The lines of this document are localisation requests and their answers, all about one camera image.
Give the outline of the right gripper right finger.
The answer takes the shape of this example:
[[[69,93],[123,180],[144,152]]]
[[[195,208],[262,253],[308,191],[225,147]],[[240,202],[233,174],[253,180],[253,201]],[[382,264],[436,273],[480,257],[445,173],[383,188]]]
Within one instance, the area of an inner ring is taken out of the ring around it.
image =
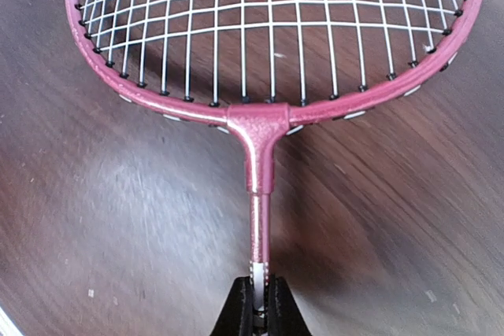
[[[267,294],[269,336],[311,336],[284,277],[271,275]]]

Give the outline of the pink badminton racket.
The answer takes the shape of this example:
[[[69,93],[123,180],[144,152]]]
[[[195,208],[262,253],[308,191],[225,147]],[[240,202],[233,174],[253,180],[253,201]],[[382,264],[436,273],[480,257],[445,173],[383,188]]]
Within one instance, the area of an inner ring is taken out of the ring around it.
[[[456,57],[483,0],[65,0],[80,52],[126,102],[235,135],[250,281],[270,281],[273,150],[286,135],[409,96]]]

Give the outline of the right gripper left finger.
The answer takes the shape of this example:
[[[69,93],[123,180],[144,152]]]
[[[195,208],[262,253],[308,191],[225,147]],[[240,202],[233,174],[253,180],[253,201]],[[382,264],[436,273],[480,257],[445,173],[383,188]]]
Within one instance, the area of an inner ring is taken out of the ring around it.
[[[253,334],[253,291],[248,277],[234,280],[211,336],[251,336]]]

